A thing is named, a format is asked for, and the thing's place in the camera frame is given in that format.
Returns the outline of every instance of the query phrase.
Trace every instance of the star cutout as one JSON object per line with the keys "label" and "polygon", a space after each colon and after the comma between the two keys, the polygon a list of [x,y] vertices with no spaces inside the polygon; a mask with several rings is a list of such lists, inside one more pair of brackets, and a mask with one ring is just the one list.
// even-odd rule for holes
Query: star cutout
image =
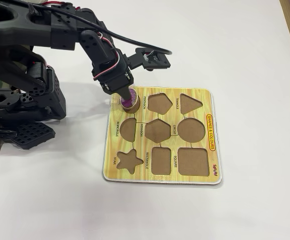
{"label": "star cutout", "polygon": [[137,152],[134,149],[131,149],[129,153],[119,151],[117,157],[120,159],[120,162],[117,164],[117,169],[127,169],[130,174],[134,174],[135,166],[144,163],[144,161],[137,158],[136,155]]}

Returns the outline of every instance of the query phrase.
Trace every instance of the black cable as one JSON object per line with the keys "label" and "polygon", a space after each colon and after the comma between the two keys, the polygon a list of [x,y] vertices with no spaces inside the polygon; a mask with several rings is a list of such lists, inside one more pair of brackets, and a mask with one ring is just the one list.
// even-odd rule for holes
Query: black cable
{"label": "black cable", "polygon": [[80,16],[76,16],[72,13],[69,13],[67,11],[63,11],[61,9],[58,9],[56,7],[48,7],[48,6],[42,6],[42,5],[37,5],[37,4],[32,4],[32,3],[27,3],[27,2],[24,2],[24,1],[21,1],[21,0],[5,0],[7,2],[10,2],[10,3],[15,3],[15,4],[19,4],[21,6],[26,6],[27,8],[29,8],[29,5],[31,6],[34,6],[36,9],[41,9],[41,10],[46,10],[46,11],[51,11],[51,12],[54,12],[54,13],[59,13],[59,14],[63,14],[63,15],[66,15],[66,16],[69,16],[73,19],[76,19],[78,21],[81,21],[82,23],[85,23],[89,26],[92,26],[94,28],[96,28],[97,30],[101,31],[101,32],[104,32],[110,36],[112,36],[113,38],[116,38],[116,39],[119,39],[121,41],[124,41],[124,42],[127,42],[127,43],[130,43],[130,44],[133,44],[133,45],[137,45],[137,46],[140,46],[140,47],[144,47],[144,48],[150,48],[150,49],[153,49],[153,50],[156,50],[157,52],[159,53],[163,53],[163,54],[167,54],[167,55],[171,55],[172,54],[172,51],[170,50],[167,50],[167,49],[164,49],[164,48],[160,48],[160,47],[157,47],[157,46],[153,46],[153,45],[150,45],[150,44],[147,44],[147,43],[143,43],[143,42],[140,42],[140,41],[135,41],[135,40],[132,40],[130,38],[127,38],[127,37],[124,37],[124,36],[121,36],[119,34],[116,34],[112,31],[109,31],[108,29],[105,29],[91,21],[88,21]]}
{"label": "black cable", "polygon": [[14,139],[17,136],[17,132],[9,128],[0,128],[0,138],[4,140]]}

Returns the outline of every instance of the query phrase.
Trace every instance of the red and white wire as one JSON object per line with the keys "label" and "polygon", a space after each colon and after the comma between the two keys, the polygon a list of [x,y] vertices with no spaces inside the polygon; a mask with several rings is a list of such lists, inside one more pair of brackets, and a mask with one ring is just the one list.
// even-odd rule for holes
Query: red and white wire
{"label": "red and white wire", "polygon": [[61,1],[47,1],[43,3],[43,6],[61,6],[62,4],[64,4]]}
{"label": "red and white wire", "polygon": [[[102,34],[101,32],[99,32],[98,34],[100,34],[99,38],[100,38],[101,40],[106,41],[106,42],[110,45],[110,47],[113,48],[113,45],[111,44],[111,42],[110,42],[108,39],[106,39],[105,37],[103,37],[103,34]],[[97,74],[96,76],[94,76],[94,80],[96,80],[96,79],[97,79],[98,77],[100,77],[102,74],[105,74],[106,72],[110,71],[111,69],[114,69],[114,68],[118,65],[119,60],[120,60],[120,56],[119,56],[119,53],[118,53],[117,51],[116,51],[116,56],[118,57],[117,62],[116,62],[114,65],[112,65],[110,68],[108,68],[108,69],[102,71],[101,73]]]}

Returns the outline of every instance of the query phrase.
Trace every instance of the hexagon cutout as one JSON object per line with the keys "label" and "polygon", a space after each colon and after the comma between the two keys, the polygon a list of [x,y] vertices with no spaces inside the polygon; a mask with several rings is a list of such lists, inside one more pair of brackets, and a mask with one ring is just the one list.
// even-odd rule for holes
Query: hexagon cutout
{"label": "hexagon cutout", "polygon": [[170,125],[160,119],[146,124],[145,137],[155,143],[161,143],[170,138]]}

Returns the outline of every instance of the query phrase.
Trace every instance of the triangle cutout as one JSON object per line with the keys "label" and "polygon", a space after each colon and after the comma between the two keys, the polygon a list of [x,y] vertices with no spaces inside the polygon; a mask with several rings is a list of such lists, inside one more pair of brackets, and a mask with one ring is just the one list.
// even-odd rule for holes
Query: triangle cutout
{"label": "triangle cutout", "polygon": [[180,113],[187,114],[203,106],[203,103],[185,94],[180,95]]}

